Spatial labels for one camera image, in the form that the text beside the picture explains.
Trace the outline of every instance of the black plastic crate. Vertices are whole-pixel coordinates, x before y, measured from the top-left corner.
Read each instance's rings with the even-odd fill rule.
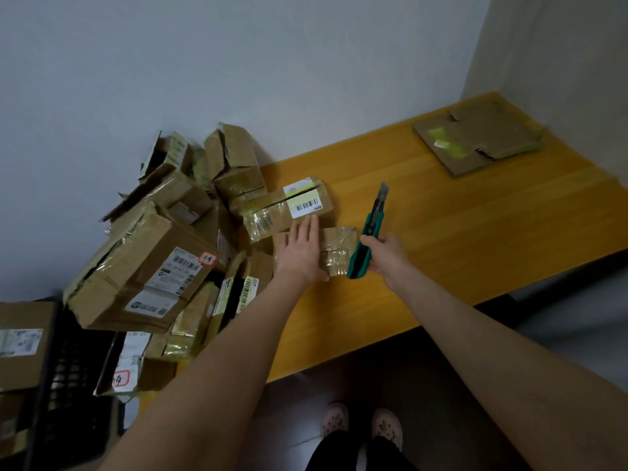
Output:
[[[112,397],[94,397],[114,332],[84,330],[61,305],[55,311],[27,439],[24,471],[57,471],[102,456]]]

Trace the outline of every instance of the black pants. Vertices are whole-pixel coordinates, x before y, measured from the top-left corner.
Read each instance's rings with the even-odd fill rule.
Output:
[[[358,443],[347,431],[337,429],[320,442],[305,471],[355,471]],[[416,471],[389,440],[376,436],[366,448],[367,471]]]

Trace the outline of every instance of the hand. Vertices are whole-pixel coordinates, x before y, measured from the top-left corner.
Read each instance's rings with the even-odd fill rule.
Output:
[[[382,276],[388,289],[399,294],[404,273],[413,266],[397,235],[381,233],[379,238],[362,235],[360,242],[371,248],[374,264],[371,263],[369,270]]]
[[[301,277],[305,285],[315,281],[329,281],[329,275],[318,267],[320,246],[318,244],[318,217],[309,215],[301,225],[292,222],[290,234],[276,244],[277,273]]]

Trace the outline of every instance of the wooden table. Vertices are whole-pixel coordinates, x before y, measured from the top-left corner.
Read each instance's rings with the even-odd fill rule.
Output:
[[[422,117],[265,166],[268,188],[316,175],[337,225],[361,228],[385,181],[382,231],[397,233],[415,266],[471,305],[628,248],[628,190],[552,134],[540,152],[454,180],[413,131]],[[290,316],[269,381],[417,325],[373,273],[320,283]]]

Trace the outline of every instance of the leg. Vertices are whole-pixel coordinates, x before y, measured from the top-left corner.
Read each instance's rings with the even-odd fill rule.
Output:
[[[349,412],[342,403],[332,403],[321,423],[320,442],[305,471],[355,471],[358,446],[349,435]]]
[[[378,409],[373,414],[373,440],[366,449],[367,471],[416,471],[416,467],[401,454],[403,431],[395,414]]]

